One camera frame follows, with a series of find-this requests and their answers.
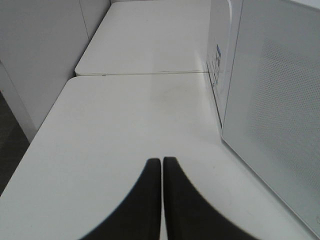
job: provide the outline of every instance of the sticker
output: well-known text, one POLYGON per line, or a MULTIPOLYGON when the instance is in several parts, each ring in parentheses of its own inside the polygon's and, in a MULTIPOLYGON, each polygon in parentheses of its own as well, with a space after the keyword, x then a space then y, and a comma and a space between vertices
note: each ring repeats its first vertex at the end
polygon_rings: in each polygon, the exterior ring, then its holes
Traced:
POLYGON ((215 84, 218 84, 219 70, 220 70, 220 59, 221 59, 220 48, 218 45, 216 45, 216 55, 215 55, 214 70, 213 70, 215 84))

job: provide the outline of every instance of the black object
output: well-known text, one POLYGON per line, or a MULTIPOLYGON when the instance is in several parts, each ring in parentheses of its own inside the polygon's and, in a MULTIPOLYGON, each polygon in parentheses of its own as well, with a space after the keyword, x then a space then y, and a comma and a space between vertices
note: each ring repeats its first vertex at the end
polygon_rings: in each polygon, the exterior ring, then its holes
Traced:
POLYGON ((175 157, 163 160, 168 240, 255 240, 216 211, 196 190, 175 157))
POLYGON ((161 162, 152 158, 123 202, 81 239, 159 240, 161 203, 161 162))

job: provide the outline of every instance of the floor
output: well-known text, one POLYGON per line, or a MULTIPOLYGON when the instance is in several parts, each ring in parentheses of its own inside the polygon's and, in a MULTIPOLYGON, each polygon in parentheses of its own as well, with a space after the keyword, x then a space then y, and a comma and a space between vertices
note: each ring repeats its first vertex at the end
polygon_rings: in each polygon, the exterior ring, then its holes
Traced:
POLYGON ((28 139, 0 92, 0 196, 28 146, 28 139))

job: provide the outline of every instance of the white desk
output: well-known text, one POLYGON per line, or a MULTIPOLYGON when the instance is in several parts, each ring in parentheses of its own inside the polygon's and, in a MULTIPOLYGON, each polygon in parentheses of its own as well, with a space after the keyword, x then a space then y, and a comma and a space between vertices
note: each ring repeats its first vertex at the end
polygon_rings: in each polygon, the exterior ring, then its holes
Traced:
POLYGON ((148 158, 164 156, 177 157, 209 203, 255 236, 312 239, 221 143, 206 76, 71 79, 0 197, 0 239, 81 237, 123 200, 148 158))
POLYGON ((113 3, 77 76, 203 73, 211 0, 113 3))

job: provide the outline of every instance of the desk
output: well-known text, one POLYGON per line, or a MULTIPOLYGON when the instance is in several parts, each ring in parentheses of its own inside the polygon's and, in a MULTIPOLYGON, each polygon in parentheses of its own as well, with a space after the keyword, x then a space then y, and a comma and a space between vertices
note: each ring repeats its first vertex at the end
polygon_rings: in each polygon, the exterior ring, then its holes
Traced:
POLYGON ((113 3, 77 76, 203 73, 211 0, 113 3))
MULTIPOLYGON (((207 74, 69 80, 0 197, 0 239, 78 239, 149 158, 175 156, 202 196, 263 240, 312 237, 222 144, 207 74)), ((166 239, 162 216, 161 239, 166 239)))

